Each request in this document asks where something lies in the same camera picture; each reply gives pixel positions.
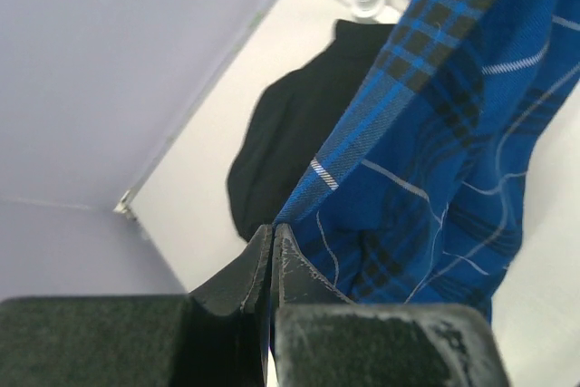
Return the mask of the blue plaid shirt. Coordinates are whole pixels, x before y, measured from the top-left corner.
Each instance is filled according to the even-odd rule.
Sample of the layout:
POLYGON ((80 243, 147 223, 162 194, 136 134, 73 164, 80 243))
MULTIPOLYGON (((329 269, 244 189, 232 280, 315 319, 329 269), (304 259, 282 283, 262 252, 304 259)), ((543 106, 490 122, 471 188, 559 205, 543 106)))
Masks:
POLYGON ((411 0, 276 222, 356 303, 490 317, 578 79, 579 0, 411 0))

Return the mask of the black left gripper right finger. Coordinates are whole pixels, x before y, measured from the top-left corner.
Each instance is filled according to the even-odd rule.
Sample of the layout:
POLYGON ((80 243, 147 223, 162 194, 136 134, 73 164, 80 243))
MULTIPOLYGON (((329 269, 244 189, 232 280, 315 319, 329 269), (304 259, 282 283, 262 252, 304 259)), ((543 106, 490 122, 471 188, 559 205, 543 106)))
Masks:
POLYGON ((281 386, 508 386, 491 329, 464 305, 358 305, 275 230, 274 359, 281 386))

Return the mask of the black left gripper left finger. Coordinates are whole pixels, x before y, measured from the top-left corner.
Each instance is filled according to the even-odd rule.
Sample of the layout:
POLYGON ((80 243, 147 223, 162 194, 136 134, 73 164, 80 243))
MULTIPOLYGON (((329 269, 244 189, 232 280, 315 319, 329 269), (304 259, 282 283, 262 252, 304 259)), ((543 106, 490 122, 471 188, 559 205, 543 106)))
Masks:
POLYGON ((1 304, 4 386, 263 386, 273 232, 189 294, 1 304))

